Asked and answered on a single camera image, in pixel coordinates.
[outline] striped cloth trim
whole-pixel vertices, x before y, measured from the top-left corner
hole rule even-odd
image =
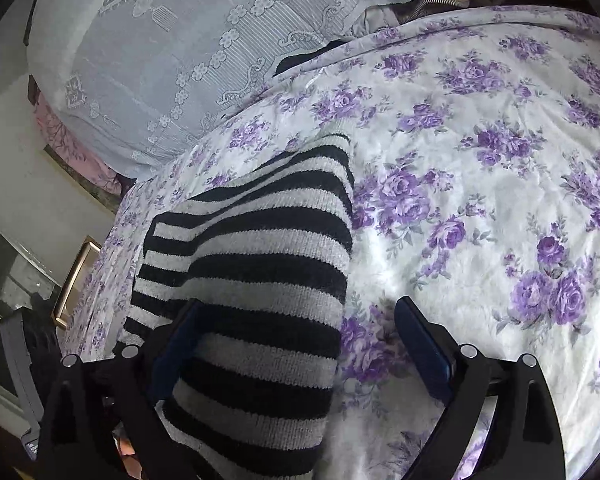
[[[144,241],[114,352],[203,303],[158,413],[204,480],[304,480],[320,456],[352,247],[338,127],[156,217]]]

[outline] black and gray striped sweater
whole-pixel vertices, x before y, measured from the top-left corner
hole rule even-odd
[[[204,303],[195,357],[158,412],[216,478],[309,479],[320,455],[352,245],[340,129],[157,216],[144,241],[114,352]]]

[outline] pink cloth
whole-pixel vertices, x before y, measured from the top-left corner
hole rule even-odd
[[[114,195],[120,195],[122,186],[116,179],[116,172],[78,142],[42,94],[38,97],[35,115],[42,136],[65,163],[92,184]]]

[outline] blue gripper pad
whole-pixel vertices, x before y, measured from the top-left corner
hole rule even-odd
[[[154,403],[171,395],[180,377],[182,364],[193,357],[201,335],[196,330],[198,304],[199,302],[194,302],[185,319],[171,335],[164,350],[154,361],[151,384],[147,388],[147,395]]]
[[[446,406],[451,400],[451,363],[427,329],[429,324],[409,298],[395,304],[395,327],[429,395]]]

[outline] striped fabric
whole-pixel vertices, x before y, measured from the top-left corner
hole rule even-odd
[[[295,153],[155,218],[114,352],[190,299],[202,338],[158,407],[201,478],[309,479],[329,412],[352,245],[349,138]]]

